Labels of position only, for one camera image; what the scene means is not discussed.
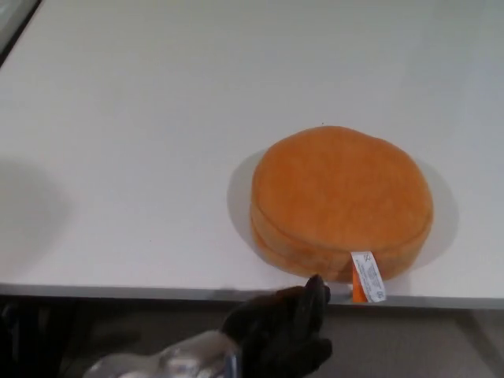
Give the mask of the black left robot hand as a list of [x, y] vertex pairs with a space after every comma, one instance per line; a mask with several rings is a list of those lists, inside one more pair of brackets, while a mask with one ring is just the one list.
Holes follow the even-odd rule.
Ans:
[[305, 377], [332, 356], [320, 335], [330, 289], [321, 276], [256, 297], [229, 313], [220, 330], [240, 349], [242, 377]]

